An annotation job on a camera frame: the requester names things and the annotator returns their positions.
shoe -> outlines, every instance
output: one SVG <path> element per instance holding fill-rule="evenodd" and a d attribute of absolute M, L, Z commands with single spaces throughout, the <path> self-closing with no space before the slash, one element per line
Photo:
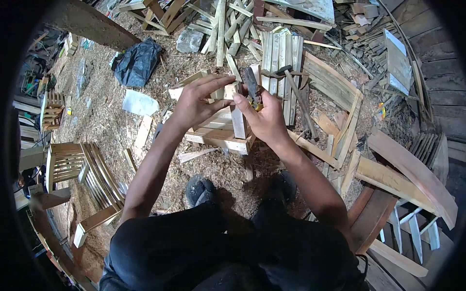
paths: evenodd
<path fill-rule="evenodd" d="M 202 175 L 195 175 L 186 184 L 185 195 L 192 208 L 207 201 L 214 202 L 216 189 L 212 181 Z"/>
<path fill-rule="evenodd" d="M 287 170 L 284 170 L 270 178 L 270 186 L 263 200 L 275 199 L 283 202 L 283 205 L 288 206 L 295 198 L 296 183 L 292 179 L 291 174 Z"/>

forearm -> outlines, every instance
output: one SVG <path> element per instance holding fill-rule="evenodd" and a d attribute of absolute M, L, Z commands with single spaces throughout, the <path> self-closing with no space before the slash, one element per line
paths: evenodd
<path fill-rule="evenodd" d="M 278 142 L 272 149 L 291 173 L 315 217 L 347 236 L 349 227 L 346 206 L 327 178 L 291 138 Z"/>
<path fill-rule="evenodd" d="M 160 194 L 173 154 L 186 130 L 168 119 L 131 182 L 120 223 L 147 217 Z"/>

sawdust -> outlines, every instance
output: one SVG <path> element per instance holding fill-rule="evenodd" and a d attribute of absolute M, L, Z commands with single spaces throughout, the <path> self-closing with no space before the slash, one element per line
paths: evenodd
<path fill-rule="evenodd" d="M 142 32 L 140 23 L 128 14 L 120 13 L 114 20 L 140 39 L 148 37 L 146 33 Z M 226 65 L 223 68 L 215 67 L 215 54 L 181 54 L 175 49 L 177 40 L 175 36 L 152 36 L 152 38 L 163 48 L 161 57 L 164 66 L 157 65 L 147 85 L 142 89 L 135 89 L 157 99 L 161 109 L 166 105 L 170 108 L 175 105 L 167 93 L 167 88 L 175 85 L 177 81 L 199 70 L 209 68 L 213 73 L 231 74 Z M 72 108 L 72 115 L 64 116 L 61 128 L 54 132 L 54 140 L 55 142 L 95 142 L 115 180 L 129 184 L 134 173 L 123 156 L 123 150 L 130 148 L 132 153 L 135 152 L 133 142 L 142 116 L 122 110 L 125 87 L 121 86 L 114 78 L 108 65 L 114 54 L 113 50 L 94 44 L 94 47 L 89 50 L 79 47 L 74 56 L 62 57 L 56 62 L 52 71 L 57 76 L 55 89 L 68 97 L 67 106 Z M 337 70 L 340 68 L 338 64 L 344 60 L 343 54 L 339 54 L 337 58 L 331 58 L 329 56 L 331 50 L 324 48 L 318 51 L 314 49 L 313 54 Z M 76 98 L 76 74 L 82 58 L 85 58 L 86 63 L 93 69 L 86 73 L 89 83 L 81 93 L 80 98 Z M 242 72 L 247 66 L 260 62 L 248 50 L 242 48 L 237 54 L 236 63 Z M 350 79 L 359 80 L 362 75 L 360 70 L 355 66 L 350 66 L 350 69 L 352 72 Z M 363 100 L 356 127 L 358 139 L 370 132 L 373 125 L 372 115 L 376 105 L 377 103 L 374 103 L 370 96 L 366 96 Z M 340 111 L 338 107 L 331 105 L 331 100 L 327 96 L 311 88 L 309 110 L 312 111 L 314 107 L 318 107 L 331 120 L 333 115 Z M 152 117 L 154 121 L 143 154 L 134 156 L 137 166 L 150 147 L 157 122 L 161 122 L 162 119 L 160 112 L 155 113 Z M 294 131 L 297 133 L 302 131 L 299 105 L 297 105 Z M 312 143 L 325 149 L 327 136 L 320 129 L 317 132 L 320 140 L 317 143 L 312 141 Z M 251 218 L 259 206 L 260 197 L 267 189 L 267 179 L 273 173 L 284 169 L 283 164 L 275 153 L 260 140 L 253 144 L 251 150 L 251 163 L 256 177 L 253 183 L 247 182 L 246 160 L 236 154 L 226 156 L 220 149 L 183 164 L 179 163 L 178 154 L 206 148 L 209 147 L 201 145 L 200 148 L 197 148 L 186 140 L 180 143 L 168 169 L 161 195 L 152 211 L 155 212 L 158 209 L 175 212 L 186 209 L 187 202 L 184 198 L 186 182 L 191 176 L 202 174 L 212 180 L 219 189 L 222 199 L 228 201 L 228 207 L 245 218 Z M 350 155 L 347 156 L 342 173 L 346 172 L 349 159 Z M 322 169 L 323 163 L 320 160 L 316 160 L 315 163 L 319 169 Z M 72 245 L 76 224 L 96 213 L 99 209 L 91 201 L 86 187 L 71 180 L 60 183 L 59 188 L 68 186 L 71 189 L 70 201 L 54 207 L 52 211 L 56 214 L 55 217 L 59 217 L 61 220 L 58 225 L 60 225 L 59 230 L 62 236 L 68 237 L 70 245 Z M 347 195 L 343 197 L 348 209 L 360 191 L 360 183 L 355 179 Z M 300 195 L 289 206 L 288 210 L 296 218 L 304 218 L 309 212 Z M 72 246 L 74 260 L 94 282 L 98 281 L 101 276 L 103 258 L 110 250 L 110 239 L 117 229 L 118 219 L 119 217 L 108 226 L 101 225 L 89 232 L 83 247 L 76 249 Z"/>

wooden wall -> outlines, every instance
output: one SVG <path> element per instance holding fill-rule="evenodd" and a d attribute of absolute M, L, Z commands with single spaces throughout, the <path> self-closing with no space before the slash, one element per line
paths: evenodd
<path fill-rule="evenodd" d="M 466 142 L 465 75 L 452 38 L 424 0 L 404 0 L 392 13 L 423 63 L 435 121 Z"/>

paper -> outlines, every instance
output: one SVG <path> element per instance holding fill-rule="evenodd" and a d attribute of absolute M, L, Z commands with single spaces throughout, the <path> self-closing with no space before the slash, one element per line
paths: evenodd
<path fill-rule="evenodd" d="M 123 100 L 123 110 L 137 115 L 151 116 L 159 110 L 159 104 L 157 100 L 146 94 L 126 89 L 126 95 Z"/>

